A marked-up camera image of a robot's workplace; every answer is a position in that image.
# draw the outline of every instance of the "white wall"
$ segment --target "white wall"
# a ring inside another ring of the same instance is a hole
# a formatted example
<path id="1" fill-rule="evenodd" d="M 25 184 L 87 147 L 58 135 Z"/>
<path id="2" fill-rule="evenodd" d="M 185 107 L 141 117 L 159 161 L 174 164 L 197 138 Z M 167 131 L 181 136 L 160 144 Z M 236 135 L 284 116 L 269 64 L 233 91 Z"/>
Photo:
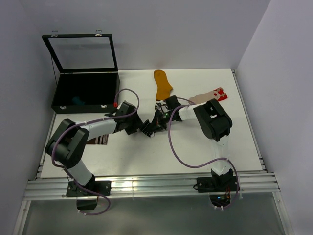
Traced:
<path id="1" fill-rule="evenodd" d="M 17 0 L 0 3 L 0 234 L 8 235 L 39 165 L 55 82 L 49 53 Z"/>
<path id="2" fill-rule="evenodd" d="M 237 69 L 297 235 L 313 234 L 312 11 L 312 0 L 272 0 Z"/>
<path id="3" fill-rule="evenodd" d="M 41 34 L 112 33 L 120 69 L 236 68 L 270 0 L 20 0 Z"/>

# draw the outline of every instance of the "transparent lid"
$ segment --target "transparent lid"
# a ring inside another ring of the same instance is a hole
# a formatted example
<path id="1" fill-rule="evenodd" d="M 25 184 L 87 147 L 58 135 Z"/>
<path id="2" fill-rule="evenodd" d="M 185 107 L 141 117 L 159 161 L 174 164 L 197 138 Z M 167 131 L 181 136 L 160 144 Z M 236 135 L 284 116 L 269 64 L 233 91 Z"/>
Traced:
<path id="1" fill-rule="evenodd" d="M 117 71 L 112 36 L 44 36 L 46 45 L 50 44 L 47 47 L 60 72 Z"/>

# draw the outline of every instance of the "open box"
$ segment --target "open box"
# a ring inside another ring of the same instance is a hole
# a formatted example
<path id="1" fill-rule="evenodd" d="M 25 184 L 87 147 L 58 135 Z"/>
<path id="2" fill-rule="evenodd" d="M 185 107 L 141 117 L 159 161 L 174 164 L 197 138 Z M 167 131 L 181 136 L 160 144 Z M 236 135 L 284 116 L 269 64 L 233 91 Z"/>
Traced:
<path id="1" fill-rule="evenodd" d="M 42 36 L 60 77 L 52 101 L 57 114 L 115 110 L 119 76 L 111 34 Z"/>

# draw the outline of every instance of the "hinge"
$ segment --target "hinge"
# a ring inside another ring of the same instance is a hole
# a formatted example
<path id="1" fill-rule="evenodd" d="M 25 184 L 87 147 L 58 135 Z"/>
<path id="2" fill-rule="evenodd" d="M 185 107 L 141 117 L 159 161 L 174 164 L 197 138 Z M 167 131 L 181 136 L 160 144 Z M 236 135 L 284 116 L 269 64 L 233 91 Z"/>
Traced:
<path id="1" fill-rule="evenodd" d="M 97 29 L 96 30 L 96 37 L 101 37 L 102 36 L 102 30 L 101 29 Z"/>
<path id="2" fill-rule="evenodd" d="M 54 37 L 57 37 L 58 36 L 58 31 L 57 30 L 54 30 L 51 32 L 51 37 L 54 38 Z"/>

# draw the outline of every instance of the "orange sock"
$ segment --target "orange sock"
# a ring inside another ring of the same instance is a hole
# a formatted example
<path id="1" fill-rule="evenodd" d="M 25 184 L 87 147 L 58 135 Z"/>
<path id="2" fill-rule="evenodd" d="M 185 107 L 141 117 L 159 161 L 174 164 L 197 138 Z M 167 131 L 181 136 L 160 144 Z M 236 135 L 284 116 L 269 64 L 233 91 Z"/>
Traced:
<path id="1" fill-rule="evenodd" d="M 168 83 L 166 73 L 163 70 L 155 70 L 153 76 L 157 84 L 156 100 L 165 100 L 170 97 L 173 87 Z"/>

